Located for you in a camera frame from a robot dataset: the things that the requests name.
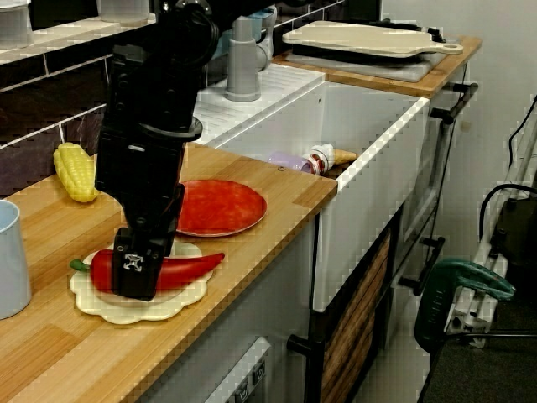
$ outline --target purple bottle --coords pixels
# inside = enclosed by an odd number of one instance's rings
[[[298,157],[296,155],[289,155],[276,151],[269,156],[268,162],[270,164],[283,166],[291,170],[299,170],[301,172],[307,172],[309,174],[312,173],[311,162],[309,162],[305,158]]]

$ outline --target butcher block counter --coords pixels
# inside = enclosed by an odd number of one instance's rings
[[[433,70],[418,82],[407,82],[381,78],[375,76],[365,76],[363,74],[349,73],[334,69],[326,69],[312,65],[302,65],[300,63],[286,60],[290,51],[282,55],[275,56],[273,63],[288,65],[300,69],[320,71],[326,74],[325,80],[339,82],[348,86],[361,86],[373,90],[395,92],[412,97],[433,98],[435,94],[449,81],[452,75],[464,65],[481,48],[482,40],[468,36],[461,36],[461,45],[464,50],[460,55],[448,55]]]
[[[104,194],[87,205],[72,201],[55,175],[8,198],[21,210],[33,297],[0,321],[1,402],[135,401],[314,218],[337,185],[189,144],[181,180],[194,179],[243,183],[267,200],[267,215],[235,236],[180,237],[204,254],[226,254],[207,294],[168,320],[125,326],[80,312],[69,287],[69,262],[105,248],[124,225],[119,204]]]

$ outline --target black robotic arm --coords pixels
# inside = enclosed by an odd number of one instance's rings
[[[286,3],[297,7],[312,1]],[[202,132],[193,117],[201,68],[238,17],[272,4],[155,0],[156,24],[118,39],[96,168],[96,188],[121,204],[128,224],[114,240],[114,293],[154,298],[179,220],[185,144]]]

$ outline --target pepper stem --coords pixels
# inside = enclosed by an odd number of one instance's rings
[[[85,264],[85,263],[82,262],[80,259],[72,260],[72,261],[69,263],[69,266],[70,266],[72,269],[81,271],[81,272],[83,272],[83,273],[88,273],[88,272],[90,271],[90,265]]]

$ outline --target cup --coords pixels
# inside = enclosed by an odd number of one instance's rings
[[[149,18],[149,0],[97,0],[102,21],[131,24]]]
[[[34,42],[29,0],[0,2],[0,49],[17,49]]]
[[[0,200],[0,319],[22,311],[32,291],[20,231],[20,211]]]
[[[290,168],[291,170],[300,170],[308,173],[312,172],[311,164],[308,160],[295,155],[280,153],[279,151],[272,153],[268,158],[268,162],[270,164]]]

